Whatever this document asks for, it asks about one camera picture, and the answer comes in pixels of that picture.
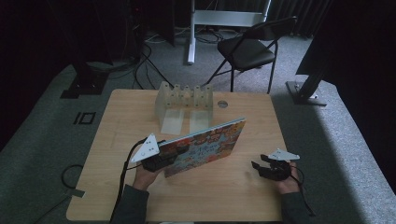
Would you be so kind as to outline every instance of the chair seat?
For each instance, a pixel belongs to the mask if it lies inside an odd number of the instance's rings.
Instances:
[[[239,48],[228,57],[233,47],[242,37],[223,40],[218,43],[218,50],[234,69],[246,71],[274,61],[275,54],[256,39],[245,39]]]

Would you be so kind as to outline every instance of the chair backrest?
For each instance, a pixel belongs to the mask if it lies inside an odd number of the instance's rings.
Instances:
[[[278,40],[284,35],[289,35],[296,22],[297,17],[288,17],[279,21],[260,22],[248,28],[244,32],[244,38],[264,41]]]

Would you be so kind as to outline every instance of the white desk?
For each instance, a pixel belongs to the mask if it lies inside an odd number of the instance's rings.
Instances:
[[[250,27],[266,20],[271,0],[264,1],[265,6],[263,12],[237,12],[195,10],[195,0],[191,0],[191,37],[188,64],[193,64],[195,60],[194,31],[196,24]]]

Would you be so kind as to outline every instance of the picture book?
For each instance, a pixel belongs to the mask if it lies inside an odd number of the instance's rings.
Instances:
[[[165,177],[229,156],[245,123],[245,118],[235,119],[159,144],[162,156],[178,152]]]

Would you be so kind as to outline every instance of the wooden table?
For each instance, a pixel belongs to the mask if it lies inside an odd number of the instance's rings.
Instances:
[[[110,220],[117,198],[122,165],[131,147],[150,133],[160,133],[154,115],[157,91],[114,90],[78,181],[83,198],[73,197],[69,220]],[[220,108],[218,101],[228,107]],[[259,177],[250,161],[286,149],[271,97],[262,93],[214,92],[212,125],[246,117],[233,153],[149,187],[147,221],[268,221],[281,220],[280,198],[270,180]],[[189,132],[186,116],[182,134]],[[134,170],[125,183],[132,184]]]

